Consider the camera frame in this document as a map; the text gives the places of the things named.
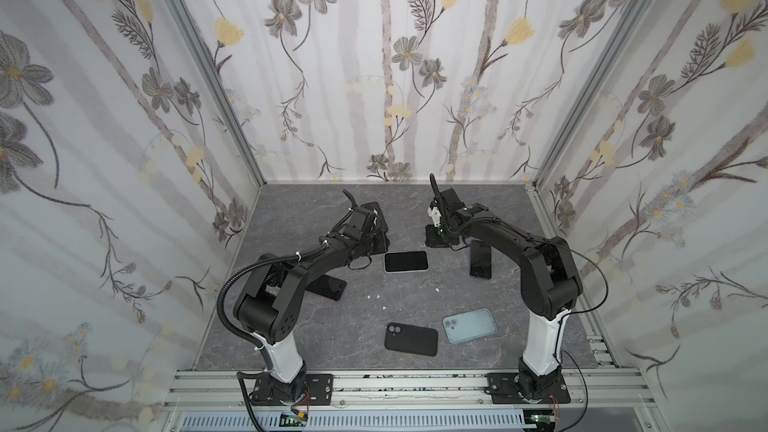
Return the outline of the black phone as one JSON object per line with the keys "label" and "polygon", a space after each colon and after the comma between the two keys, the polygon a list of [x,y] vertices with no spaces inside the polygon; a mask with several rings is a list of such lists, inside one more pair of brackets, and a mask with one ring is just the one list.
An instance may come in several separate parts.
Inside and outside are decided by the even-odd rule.
{"label": "black phone", "polygon": [[425,271],[429,268],[425,251],[386,253],[384,268],[387,273]]}
{"label": "black phone", "polygon": [[346,289],[347,282],[328,275],[322,275],[309,283],[306,291],[333,301],[339,301]]}
{"label": "black phone", "polygon": [[492,278],[492,248],[485,242],[473,240],[470,244],[471,277],[483,280]]}

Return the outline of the pale blue phone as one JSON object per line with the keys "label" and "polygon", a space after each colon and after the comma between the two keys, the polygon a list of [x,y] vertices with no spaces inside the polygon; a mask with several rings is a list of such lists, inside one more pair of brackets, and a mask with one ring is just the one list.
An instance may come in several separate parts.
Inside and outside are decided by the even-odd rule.
{"label": "pale blue phone", "polygon": [[444,317],[442,325],[451,344],[473,341],[498,332],[495,320],[487,308]]}

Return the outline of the black phone case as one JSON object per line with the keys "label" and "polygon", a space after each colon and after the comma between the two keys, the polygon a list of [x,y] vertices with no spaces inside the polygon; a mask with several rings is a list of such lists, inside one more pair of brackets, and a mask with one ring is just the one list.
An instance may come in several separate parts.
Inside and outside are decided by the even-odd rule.
{"label": "black phone case", "polygon": [[384,347],[395,352],[435,357],[438,353],[438,331],[390,322],[386,326]]}
{"label": "black phone case", "polygon": [[381,230],[386,232],[388,225],[384,217],[383,210],[378,202],[368,202],[362,205],[362,208],[366,210],[370,216],[368,222],[372,230]]}

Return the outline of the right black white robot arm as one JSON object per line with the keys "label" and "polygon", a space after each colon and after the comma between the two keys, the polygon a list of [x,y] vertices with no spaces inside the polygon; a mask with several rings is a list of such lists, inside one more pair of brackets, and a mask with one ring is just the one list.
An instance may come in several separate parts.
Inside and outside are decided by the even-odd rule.
{"label": "right black white robot arm", "polygon": [[462,202],[454,189],[440,189],[430,178],[434,198],[426,245],[446,248],[465,241],[484,243],[519,268],[520,295],[529,310],[527,341],[514,379],[514,394],[538,403],[557,395],[564,384],[562,343],[583,283],[570,247],[559,237],[545,238],[522,230],[488,207]]}

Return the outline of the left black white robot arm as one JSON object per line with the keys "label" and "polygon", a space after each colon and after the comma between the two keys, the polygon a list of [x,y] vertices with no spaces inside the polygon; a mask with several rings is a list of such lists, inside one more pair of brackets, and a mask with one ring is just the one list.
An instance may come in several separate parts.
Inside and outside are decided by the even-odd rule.
{"label": "left black white robot arm", "polygon": [[227,279],[216,299],[216,314],[230,333],[261,353],[266,370],[247,375],[265,380],[258,392],[269,398],[296,403],[306,390],[306,362],[299,354],[293,329],[307,291],[328,292],[338,299],[346,287],[329,277],[360,258],[387,252],[388,226],[377,202],[352,206],[311,251],[292,255],[264,254]]}

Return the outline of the black phone case front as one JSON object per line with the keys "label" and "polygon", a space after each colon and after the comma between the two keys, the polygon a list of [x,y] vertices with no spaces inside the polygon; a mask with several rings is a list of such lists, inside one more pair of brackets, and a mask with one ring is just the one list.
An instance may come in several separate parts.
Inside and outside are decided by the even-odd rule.
{"label": "black phone case front", "polygon": [[384,347],[395,352],[435,357],[438,353],[438,331],[390,322],[386,326]]}

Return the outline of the small green circuit board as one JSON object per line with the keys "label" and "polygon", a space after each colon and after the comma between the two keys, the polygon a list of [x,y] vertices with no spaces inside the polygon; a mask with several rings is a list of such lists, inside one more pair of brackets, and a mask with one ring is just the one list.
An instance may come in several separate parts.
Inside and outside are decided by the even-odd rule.
{"label": "small green circuit board", "polygon": [[282,412],[278,426],[282,428],[304,428],[309,421],[309,415],[305,411],[291,410]]}

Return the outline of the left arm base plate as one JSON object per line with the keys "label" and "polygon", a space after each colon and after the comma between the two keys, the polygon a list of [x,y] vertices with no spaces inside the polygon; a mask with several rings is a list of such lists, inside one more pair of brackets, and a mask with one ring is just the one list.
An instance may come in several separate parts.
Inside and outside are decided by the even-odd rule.
{"label": "left arm base plate", "polygon": [[254,406],[328,406],[333,393],[332,374],[299,375],[293,384],[284,384],[268,373],[258,374],[248,386],[250,403]]}

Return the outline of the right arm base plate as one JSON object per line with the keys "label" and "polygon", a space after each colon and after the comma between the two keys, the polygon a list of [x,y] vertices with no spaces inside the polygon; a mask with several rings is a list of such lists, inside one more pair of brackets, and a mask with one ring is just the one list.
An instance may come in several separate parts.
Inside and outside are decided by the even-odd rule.
{"label": "right arm base plate", "polygon": [[496,405],[555,405],[571,402],[568,387],[558,370],[546,376],[536,376],[530,372],[489,373],[487,380],[485,392]]}

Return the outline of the aluminium front rail frame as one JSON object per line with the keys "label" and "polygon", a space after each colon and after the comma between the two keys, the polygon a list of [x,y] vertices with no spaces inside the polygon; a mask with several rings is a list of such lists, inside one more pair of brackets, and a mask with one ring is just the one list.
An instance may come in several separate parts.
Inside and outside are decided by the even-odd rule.
{"label": "aluminium front rail frame", "polygon": [[571,402],[555,405],[500,404],[485,392],[487,370],[336,370],[328,406],[246,409],[232,371],[179,372],[163,403],[166,431],[254,431],[264,412],[359,410],[519,410],[533,430],[666,431],[650,388],[627,368],[567,369]]}

